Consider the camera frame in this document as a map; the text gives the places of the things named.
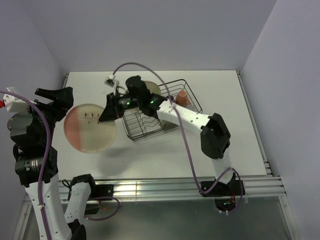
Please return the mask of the pink and cream plate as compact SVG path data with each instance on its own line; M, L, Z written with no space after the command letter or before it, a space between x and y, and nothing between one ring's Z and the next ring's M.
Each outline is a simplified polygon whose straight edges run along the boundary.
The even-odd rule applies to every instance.
M92 103L73 107L63 123L64 135L69 144L79 152L100 153L114 142L117 127L114 121L100 122L103 108Z

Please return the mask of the green and cream plate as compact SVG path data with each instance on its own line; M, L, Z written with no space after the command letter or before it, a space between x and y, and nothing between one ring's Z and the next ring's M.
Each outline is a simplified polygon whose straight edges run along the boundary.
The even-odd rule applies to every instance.
M144 81L147 89L152 93L152 94L156 94L156 95L161 95L161 89L160 87L152 81Z

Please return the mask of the pink ceramic mug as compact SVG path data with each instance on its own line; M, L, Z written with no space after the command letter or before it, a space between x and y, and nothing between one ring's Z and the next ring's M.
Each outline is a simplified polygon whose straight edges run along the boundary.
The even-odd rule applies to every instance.
M188 98L188 94L185 90L180 90L178 92L177 96L175 97L175 103L182 107L186 107L191 104Z

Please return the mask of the clear glass cup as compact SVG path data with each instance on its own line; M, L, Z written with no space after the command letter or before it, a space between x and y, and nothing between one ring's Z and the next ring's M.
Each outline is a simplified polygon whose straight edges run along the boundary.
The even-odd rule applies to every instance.
M188 105L188 109L190 109L191 111L194 111L194 112L197 111L197 108L192 103Z

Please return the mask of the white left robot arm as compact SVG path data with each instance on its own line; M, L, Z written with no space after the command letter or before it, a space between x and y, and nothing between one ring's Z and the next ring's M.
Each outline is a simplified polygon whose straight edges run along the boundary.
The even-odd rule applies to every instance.
M37 96L49 103L30 101L14 87L3 92L3 104L14 115L7 129L14 145L15 173L28 194L36 216L41 240L85 240L83 224L87 200L98 188L90 174L74 177L69 188L69 204L63 210L59 193L58 152L52 147L56 123L74 105L72 87L58 90L37 88Z

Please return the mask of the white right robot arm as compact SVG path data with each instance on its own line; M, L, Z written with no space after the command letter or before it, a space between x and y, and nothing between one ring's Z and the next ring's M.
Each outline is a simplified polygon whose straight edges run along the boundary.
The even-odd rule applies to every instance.
M129 77L125 85L126 94L114 91L106 96L106 106L99 121L115 121L122 118L126 111L138 108L148 117L180 126L182 132L191 131L200 137L202 152L214 160L214 167L219 171L217 191L222 195L229 194L234 188L236 173L229 161L223 162L225 152L230 146L231 134L222 116L217 113L202 114L152 93L139 75Z

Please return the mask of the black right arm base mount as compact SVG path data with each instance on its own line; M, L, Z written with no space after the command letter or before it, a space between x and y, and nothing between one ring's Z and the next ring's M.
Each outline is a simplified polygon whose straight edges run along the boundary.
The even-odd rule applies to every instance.
M236 178L233 178L228 184L218 182L209 193L201 193L204 197L231 197L232 195L240 197L245 194L243 181Z

